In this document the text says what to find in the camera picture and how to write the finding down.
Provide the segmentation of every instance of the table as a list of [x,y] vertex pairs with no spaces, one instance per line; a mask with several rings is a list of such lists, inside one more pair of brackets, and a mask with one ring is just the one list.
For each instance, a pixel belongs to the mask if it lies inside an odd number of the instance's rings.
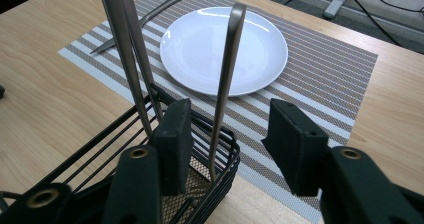
[[[424,194],[424,56],[268,0],[238,0],[378,54],[348,145]],[[106,16],[100,0],[30,0],[0,15],[0,189],[22,193],[131,104],[57,51]],[[236,178],[210,223],[305,223]]]

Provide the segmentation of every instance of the metal leg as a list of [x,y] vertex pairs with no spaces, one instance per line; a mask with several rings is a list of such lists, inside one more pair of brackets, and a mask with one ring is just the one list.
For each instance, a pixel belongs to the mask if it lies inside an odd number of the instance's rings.
[[345,1],[346,0],[333,0],[327,7],[327,9],[324,11],[324,18],[333,19]]

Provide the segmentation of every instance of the wire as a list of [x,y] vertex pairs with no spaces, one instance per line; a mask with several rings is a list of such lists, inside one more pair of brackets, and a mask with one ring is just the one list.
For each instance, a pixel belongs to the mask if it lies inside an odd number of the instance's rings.
[[[284,3],[284,5],[289,4],[293,0],[288,0]],[[395,45],[403,47],[399,42],[396,41],[386,30],[384,30],[383,27],[378,24],[378,22],[371,16],[371,14],[365,9],[365,7],[362,6],[362,4],[358,0],[353,0],[358,4],[358,6],[365,12],[365,14],[371,19],[371,21],[380,29],[381,32],[383,32],[384,35],[386,35]]]
[[395,6],[395,5],[390,4],[390,3],[388,3],[388,2],[386,2],[384,0],[379,0],[379,1],[381,1],[382,3],[384,3],[384,4],[388,5],[388,6],[394,7],[394,8],[398,8],[398,9],[401,9],[401,10],[404,10],[404,11],[410,11],[410,12],[420,12],[421,14],[424,15],[424,13],[423,13],[423,8],[424,7],[422,7],[421,10],[412,10],[412,9],[408,9],[408,8],[404,8],[404,7],[400,7],[400,6]]

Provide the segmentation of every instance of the gray floor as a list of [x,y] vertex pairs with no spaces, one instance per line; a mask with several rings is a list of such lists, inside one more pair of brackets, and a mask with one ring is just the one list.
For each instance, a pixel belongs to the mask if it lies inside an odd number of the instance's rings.
[[[284,4],[287,0],[272,1]],[[378,0],[359,1],[401,46],[412,51],[424,53],[424,31],[422,30],[424,29],[424,16],[421,13],[407,13],[402,10],[393,11],[392,7],[388,7],[384,3],[377,3],[380,2]],[[289,3],[288,6],[322,18],[322,12],[326,9],[329,2],[330,0],[294,0]],[[424,0],[410,0],[410,2],[416,2],[418,4],[414,5],[422,5],[424,7]],[[351,0],[348,0],[338,12],[337,16],[329,21],[380,40],[393,43],[375,26],[362,10],[360,10],[359,6]]]

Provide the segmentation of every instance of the placemat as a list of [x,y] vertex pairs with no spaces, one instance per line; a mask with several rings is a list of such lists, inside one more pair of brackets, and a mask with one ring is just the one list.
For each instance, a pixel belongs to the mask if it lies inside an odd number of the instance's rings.
[[[145,15],[164,1],[137,0],[138,15]],[[166,28],[184,14],[206,7],[232,6],[234,2],[183,0],[156,16],[143,28],[155,81],[177,99],[190,98],[193,108],[208,117],[214,113],[215,99],[179,85],[165,71],[159,56],[160,40]],[[241,147],[238,175],[305,219],[318,223],[321,217],[319,197],[293,196],[280,170],[261,143],[267,133],[270,99],[279,98],[299,106],[329,134],[330,146],[345,145],[377,55],[258,8],[248,7],[248,10],[267,18],[281,30],[288,44],[289,58],[285,70],[275,82],[258,92],[232,97],[228,101],[224,123],[236,133]],[[116,48],[100,55],[89,54],[111,37],[108,22],[105,21],[59,53],[133,102]]]

